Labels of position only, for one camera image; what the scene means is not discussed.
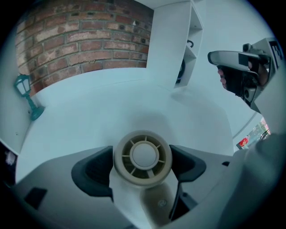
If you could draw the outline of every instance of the round vent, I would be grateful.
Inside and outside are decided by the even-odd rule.
[[[151,187],[161,183],[172,167],[172,152],[159,135],[135,131],[126,135],[114,151],[114,167],[127,181]]]

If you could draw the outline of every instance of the circular fan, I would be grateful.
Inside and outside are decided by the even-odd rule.
[[[128,182],[152,187],[169,174],[172,152],[159,135],[151,131],[135,131],[119,142],[114,151],[114,167]]]

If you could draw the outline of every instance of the brick wall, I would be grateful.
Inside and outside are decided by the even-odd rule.
[[[153,13],[133,0],[53,0],[31,9],[16,37],[31,95],[84,72],[145,68]]]

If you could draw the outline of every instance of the teal lamp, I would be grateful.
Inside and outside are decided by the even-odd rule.
[[[31,91],[31,87],[29,76],[19,75],[14,83],[14,87],[22,97],[25,97],[28,100],[32,110],[31,120],[34,121],[40,117],[40,115],[44,112],[44,107],[36,107],[33,100],[30,98],[29,93]]]

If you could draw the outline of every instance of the hand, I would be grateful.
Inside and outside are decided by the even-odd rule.
[[[252,64],[250,62],[248,62],[248,67],[251,70],[252,69]],[[227,88],[227,81],[225,80],[225,78],[223,77],[223,71],[222,69],[218,70],[218,74],[221,76],[221,83],[223,84],[223,87],[226,89]],[[267,83],[268,80],[268,71],[267,69],[259,64],[259,68],[258,68],[258,81],[260,83],[261,86],[264,86]]]

